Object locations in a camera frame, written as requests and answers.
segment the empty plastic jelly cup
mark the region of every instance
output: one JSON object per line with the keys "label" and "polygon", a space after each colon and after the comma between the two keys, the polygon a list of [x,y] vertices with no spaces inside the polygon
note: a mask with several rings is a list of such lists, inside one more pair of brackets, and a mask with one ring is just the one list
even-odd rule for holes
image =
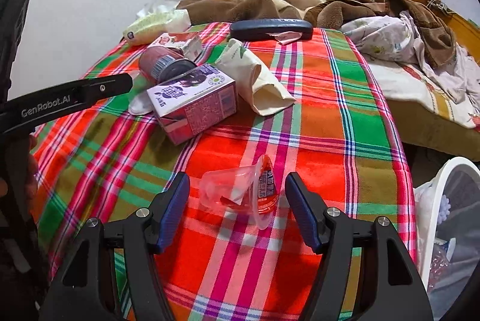
{"label": "empty plastic jelly cup", "polygon": [[272,162],[267,155],[248,167],[205,172],[198,189],[202,205],[214,211],[253,215],[260,230],[270,224],[278,201]]}

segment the white bedsheet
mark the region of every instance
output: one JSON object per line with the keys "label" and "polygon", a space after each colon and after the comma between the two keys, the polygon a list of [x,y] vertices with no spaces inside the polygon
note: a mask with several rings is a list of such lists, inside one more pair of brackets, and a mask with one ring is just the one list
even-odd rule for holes
{"label": "white bedsheet", "polygon": [[355,44],[386,98],[417,101],[467,128],[480,122],[480,67],[457,45],[455,63],[434,71],[410,14],[361,18],[341,29]]}

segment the brown blanket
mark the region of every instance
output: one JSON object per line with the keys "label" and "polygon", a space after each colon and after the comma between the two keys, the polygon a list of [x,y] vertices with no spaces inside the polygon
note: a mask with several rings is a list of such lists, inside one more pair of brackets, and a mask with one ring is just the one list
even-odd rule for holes
{"label": "brown blanket", "polygon": [[389,15],[398,17],[409,11],[425,44],[425,60],[433,68],[455,61],[455,33],[423,4],[410,0],[385,0]]}
{"label": "brown blanket", "polygon": [[177,9],[189,12],[192,24],[252,19],[303,19],[313,27],[334,30],[354,19],[399,16],[409,11],[425,43],[425,58],[435,69],[455,60],[453,31],[426,6],[410,0],[183,0]]}
{"label": "brown blanket", "polygon": [[192,24],[251,19],[305,19],[313,27],[339,29],[352,19],[385,14],[371,0],[183,0]]}

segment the laundry basket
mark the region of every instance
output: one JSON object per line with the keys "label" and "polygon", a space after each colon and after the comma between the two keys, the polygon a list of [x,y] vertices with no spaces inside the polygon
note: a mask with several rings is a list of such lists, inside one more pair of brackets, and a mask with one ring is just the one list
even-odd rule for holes
{"label": "laundry basket", "polygon": [[[437,226],[443,194],[450,200],[450,215]],[[478,288],[477,274],[480,268],[475,268],[480,259],[480,171],[463,157],[449,160],[432,181],[415,189],[415,206],[418,269],[426,289],[435,237],[456,239],[448,267],[429,292],[433,316],[437,321],[448,310],[452,311],[457,299],[458,304],[469,296],[466,292],[472,292],[473,286],[475,291]]]}

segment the finger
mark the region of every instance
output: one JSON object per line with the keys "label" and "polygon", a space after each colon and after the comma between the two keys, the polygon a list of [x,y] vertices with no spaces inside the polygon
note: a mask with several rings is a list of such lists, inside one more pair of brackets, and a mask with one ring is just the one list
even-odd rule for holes
{"label": "finger", "polygon": [[7,194],[7,191],[8,191],[7,183],[5,182],[5,180],[0,179],[0,198],[2,196],[5,196]]}
{"label": "finger", "polygon": [[33,199],[37,194],[38,183],[33,175],[28,175],[27,182],[25,184],[25,193],[28,199]]}
{"label": "finger", "polygon": [[35,146],[37,146],[38,140],[37,137],[30,134],[30,150],[32,150]]}
{"label": "finger", "polygon": [[32,175],[35,175],[38,172],[37,160],[31,154],[28,156],[27,171]]}

